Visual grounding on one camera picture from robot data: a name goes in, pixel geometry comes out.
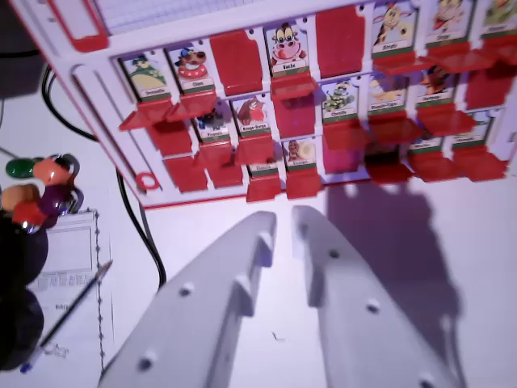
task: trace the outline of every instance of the black cable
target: black cable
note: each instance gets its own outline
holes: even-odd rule
[[[43,101],[45,102],[45,105],[47,105],[47,108],[49,111],[69,130],[76,133],[79,136],[85,137],[88,140],[91,141],[99,141],[97,137],[92,135],[91,133],[85,132],[82,129],[77,128],[75,125],[72,125],[70,122],[67,121],[54,107],[52,100],[50,98],[50,90],[52,89],[52,84],[54,83],[54,80],[56,79],[56,75],[53,74],[50,78],[50,82],[48,81],[48,78],[50,77],[51,69],[50,66],[47,65],[47,69],[45,69],[43,81],[41,83],[41,95],[43,97]],[[137,230],[138,234],[140,235],[140,238],[145,244],[145,247],[151,254],[151,257],[153,258],[153,262],[156,264],[156,268],[158,270],[158,289],[160,289],[166,282],[167,282],[167,274],[165,271],[165,267],[162,262],[162,258],[160,257],[160,254],[158,253],[158,249],[156,248],[156,245],[154,244],[153,236],[151,234],[151,231],[149,229],[149,224],[147,223],[147,217],[145,216],[144,209],[140,207],[141,210],[141,216],[142,216],[142,222],[145,227],[145,232],[142,230],[140,224],[138,223],[137,218],[135,217],[135,213],[132,211],[131,205],[129,204],[128,199],[128,193],[126,192],[126,188],[124,186],[124,180],[122,178],[122,175],[118,172],[116,172],[116,178],[117,182],[119,184],[119,190],[120,190],[120,196],[122,197],[122,201],[124,202],[124,207],[126,208],[126,211],[128,212],[129,218],[131,219],[132,224],[134,225],[135,229]]]
[[[43,75],[43,82],[41,83],[41,96],[43,97],[43,101],[45,102],[45,105],[47,105],[47,108],[49,111],[57,118],[57,120],[62,123],[66,128],[68,128],[70,131],[76,133],[79,136],[85,137],[88,140],[91,141],[99,141],[95,135],[92,135],[91,133],[88,133],[86,131],[83,131],[82,129],[79,129],[75,125],[72,125],[70,122],[67,121],[66,118],[64,118],[54,107],[54,104],[52,102],[52,99],[50,97],[50,90],[52,87],[52,84],[54,83],[54,80],[56,79],[56,75],[53,74],[52,78],[50,79],[50,82],[48,82],[48,77],[50,77],[50,66],[47,65],[47,69],[45,69],[44,75]]]
[[[27,58],[40,55],[39,50],[20,51],[18,53],[0,53],[0,59]]]
[[[162,259],[154,246],[154,243],[150,241],[149,238],[145,236],[144,231],[142,230],[140,224],[138,223],[137,218],[135,217],[135,213],[132,211],[131,205],[129,204],[128,193],[126,192],[126,188],[124,186],[124,179],[122,175],[116,172],[116,180],[119,184],[120,195],[122,196],[122,201],[124,202],[124,207],[128,212],[129,218],[131,218],[132,224],[135,226],[138,234],[140,235],[142,241],[147,247],[151,257],[153,258],[154,263],[156,264],[156,268],[158,269],[158,289],[160,289],[167,282],[167,274],[165,272],[165,267],[163,266]]]

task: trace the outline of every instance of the cartoon character picture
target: cartoon character picture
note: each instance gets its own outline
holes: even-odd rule
[[[423,76],[423,80],[420,85],[426,87],[426,95],[435,95],[436,93],[442,93],[448,86],[446,81],[449,74],[438,66],[432,66],[427,70]]]
[[[142,101],[160,99],[169,96],[169,89],[158,61],[151,61],[142,53],[138,57],[122,59],[129,79]]]
[[[258,135],[271,131],[267,119],[267,105],[257,96],[234,100],[232,107],[241,136]]]
[[[309,69],[307,35],[295,23],[283,23],[266,31],[273,77],[301,73]]]
[[[475,121],[476,125],[473,130],[468,133],[460,133],[452,138],[452,148],[481,146],[486,143],[494,118],[490,115],[490,110],[469,113]]]
[[[492,0],[492,4],[486,10],[485,25],[509,22],[515,13],[517,13],[515,0]]]
[[[210,113],[196,118],[198,134],[202,142],[228,139],[225,118],[214,108]]]
[[[433,18],[433,30],[442,33],[455,31],[464,18],[463,0],[438,0],[438,12]]]
[[[326,100],[322,103],[324,123],[357,117],[357,86],[344,80],[323,84],[322,90],[326,95]]]
[[[428,47],[467,40],[474,0],[432,0],[432,17],[427,29]]]
[[[194,47],[190,46],[170,50],[169,56],[174,63],[176,75],[185,93],[214,88],[213,80],[209,77],[205,65],[207,56],[203,51],[196,51]]]
[[[316,166],[316,148],[312,138],[286,141],[284,149],[288,171]]]
[[[416,14],[410,1],[377,4],[373,11],[372,56],[382,57],[381,53],[388,51],[392,55],[412,47]]]
[[[263,122],[267,117],[265,110],[266,104],[261,103],[256,97],[248,99],[239,109],[237,118],[243,125],[250,125],[251,123]]]
[[[355,97],[350,94],[350,89],[351,87],[348,82],[341,82],[336,86],[332,95],[327,91],[326,94],[328,97],[325,102],[325,110],[332,112],[344,108],[345,105],[349,103],[353,103]]]
[[[370,76],[368,91],[368,114],[404,109],[408,80],[401,75],[385,77],[382,74]]]

